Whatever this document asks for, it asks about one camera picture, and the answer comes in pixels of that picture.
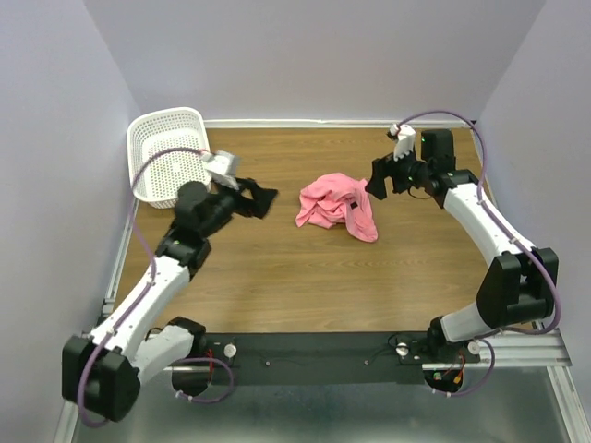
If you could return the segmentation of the pink t-shirt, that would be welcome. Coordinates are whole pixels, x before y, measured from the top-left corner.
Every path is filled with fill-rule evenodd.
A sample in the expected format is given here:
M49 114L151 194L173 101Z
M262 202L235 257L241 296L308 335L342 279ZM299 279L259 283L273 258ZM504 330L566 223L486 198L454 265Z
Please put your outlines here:
M325 174L299 192L300 211L295 225L312 224L331 229L343 224L355 239L375 243L378 229L373 217L365 178L355 179L342 173Z

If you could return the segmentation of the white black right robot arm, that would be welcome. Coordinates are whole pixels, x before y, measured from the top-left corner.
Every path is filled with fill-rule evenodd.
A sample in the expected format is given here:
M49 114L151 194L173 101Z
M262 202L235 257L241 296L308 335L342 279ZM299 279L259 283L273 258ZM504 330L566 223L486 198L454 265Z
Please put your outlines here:
M472 304L430 322L422 351L443 362L460 344L558 314L557 255L520 235L492 204L475 174L457 168L452 131L418 134L409 125L394 125L387 135L394 142L393 151L373 160L367 192L385 199L387 179L396 194L424 190L460 223L488 266Z

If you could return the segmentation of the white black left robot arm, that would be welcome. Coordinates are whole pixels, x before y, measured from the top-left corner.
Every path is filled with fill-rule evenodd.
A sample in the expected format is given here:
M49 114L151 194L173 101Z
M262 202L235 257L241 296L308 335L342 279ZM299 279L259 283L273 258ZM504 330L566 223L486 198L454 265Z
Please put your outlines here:
M239 178L234 187L217 184L214 192L200 182L187 182L177 192L174 219L152 253L151 263L124 302L85 336L72 336L62 350L61 394L81 415L121 421L141 388L167 366L226 362L206 351L205 329L178 318L154 338L152 323L173 297L187 287L211 252L210 236L234 215L264 218L278 195L253 179Z

